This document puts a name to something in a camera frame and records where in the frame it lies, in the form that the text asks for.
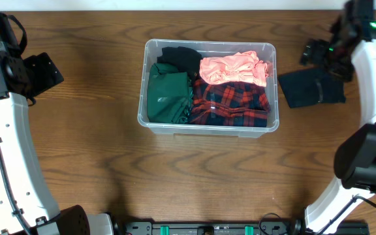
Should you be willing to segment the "dark navy garment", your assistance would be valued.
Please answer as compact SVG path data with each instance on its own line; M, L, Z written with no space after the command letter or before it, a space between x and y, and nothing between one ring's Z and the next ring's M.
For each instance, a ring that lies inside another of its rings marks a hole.
M343 82L323 69L312 68L279 76L279 84L290 108L319 103L345 103Z

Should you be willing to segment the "pink garment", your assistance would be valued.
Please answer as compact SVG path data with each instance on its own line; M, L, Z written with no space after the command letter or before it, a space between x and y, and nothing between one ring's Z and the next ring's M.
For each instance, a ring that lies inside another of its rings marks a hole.
M243 82L266 87L268 64L255 51L225 57L205 57L200 61L200 77L210 85Z

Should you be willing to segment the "red blue plaid shirt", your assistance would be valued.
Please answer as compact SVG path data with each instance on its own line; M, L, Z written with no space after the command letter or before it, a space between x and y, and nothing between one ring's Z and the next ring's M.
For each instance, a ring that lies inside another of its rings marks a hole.
M265 88L243 82L207 84L197 78L189 123L233 127L266 127L271 112Z

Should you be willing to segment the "dark green garment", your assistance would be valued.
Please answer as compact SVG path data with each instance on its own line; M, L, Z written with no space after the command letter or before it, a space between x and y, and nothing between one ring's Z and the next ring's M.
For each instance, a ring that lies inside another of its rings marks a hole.
M186 72L168 63L154 63L149 72L147 115L152 123L186 124L193 89Z

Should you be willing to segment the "black garment with tape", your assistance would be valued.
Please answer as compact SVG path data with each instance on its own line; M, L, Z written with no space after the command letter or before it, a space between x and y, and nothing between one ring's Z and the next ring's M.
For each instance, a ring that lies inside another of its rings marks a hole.
M182 46L165 47L157 58L158 63L171 64L180 72L186 72L192 80L199 74L201 60L202 55L196 50Z

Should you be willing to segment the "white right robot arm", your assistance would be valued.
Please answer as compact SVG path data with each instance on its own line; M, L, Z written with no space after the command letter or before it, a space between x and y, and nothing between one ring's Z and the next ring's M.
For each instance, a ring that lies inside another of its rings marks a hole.
M361 203L376 208L376 18L373 0L350 0L331 26L330 41L308 42L300 63L324 68L335 78L358 80L360 128L337 149L334 178L304 211L291 234L364 234L364 225L343 220Z

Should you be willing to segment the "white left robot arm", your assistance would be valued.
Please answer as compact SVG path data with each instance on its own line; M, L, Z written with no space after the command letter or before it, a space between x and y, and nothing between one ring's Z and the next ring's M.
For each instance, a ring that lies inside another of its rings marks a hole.
M48 54L22 57L27 37L16 38L17 23L0 12L0 234L113 234L109 214L89 215L79 205L61 210L45 182L29 107L63 77Z

